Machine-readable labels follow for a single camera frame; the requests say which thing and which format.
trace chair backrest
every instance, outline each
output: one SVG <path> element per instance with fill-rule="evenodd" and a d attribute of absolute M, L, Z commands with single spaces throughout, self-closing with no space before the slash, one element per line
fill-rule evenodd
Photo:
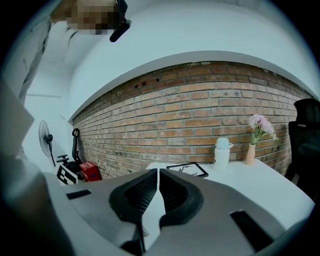
<path fill-rule="evenodd" d="M 302 159 L 320 158 L 320 122 L 289 122 L 292 164 L 303 164 Z"/>
<path fill-rule="evenodd" d="M 320 122 L 320 102 L 314 98 L 305 98 L 294 103 L 297 122 Z"/>

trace white container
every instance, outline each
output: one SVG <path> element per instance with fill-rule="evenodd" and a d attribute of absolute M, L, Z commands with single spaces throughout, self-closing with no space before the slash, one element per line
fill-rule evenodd
<path fill-rule="evenodd" d="M 229 143 L 228 138 L 218 138 L 214 149 L 214 165 L 213 169 L 218 172 L 223 172 L 228 167 L 230 148 L 234 145 Z"/>

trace white desk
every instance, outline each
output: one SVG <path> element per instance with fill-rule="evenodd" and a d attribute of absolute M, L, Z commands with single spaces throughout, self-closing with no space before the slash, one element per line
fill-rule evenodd
<path fill-rule="evenodd" d="M 165 169 L 172 165 L 153 162 L 147 169 Z M 231 162 L 224 172 L 215 171 L 213 164 L 200 166 L 209 174 L 205 179 L 236 189 L 272 214 L 286 230 L 306 219 L 315 206 L 296 185 L 257 159 L 252 166 Z"/>

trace framed drawing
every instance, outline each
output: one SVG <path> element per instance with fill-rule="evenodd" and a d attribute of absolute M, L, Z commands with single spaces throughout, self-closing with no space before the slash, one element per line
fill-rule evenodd
<path fill-rule="evenodd" d="M 184 164 L 178 164 L 178 165 L 171 165 L 167 166 L 167 169 L 177 171 L 177 172 L 182 172 L 184 174 L 190 174 L 193 176 L 198 176 L 201 178 L 208 177 L 209 174 L 200 167 L 199 164 L 196 162 L 189 162 L 189 163 L 184 163 Z"/>

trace pink flower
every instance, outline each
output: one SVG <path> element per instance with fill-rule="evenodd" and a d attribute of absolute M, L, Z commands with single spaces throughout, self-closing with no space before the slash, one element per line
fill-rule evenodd
<path fill-rule="evenodd" d="M 249 118 L 249 124 L 253 128 L 251 144 L 257 144 L 258 140 L 264 135 L 269 134 L 274 140 L 277 139 L 272 124 L 261 114 L 254 114 Z"/>

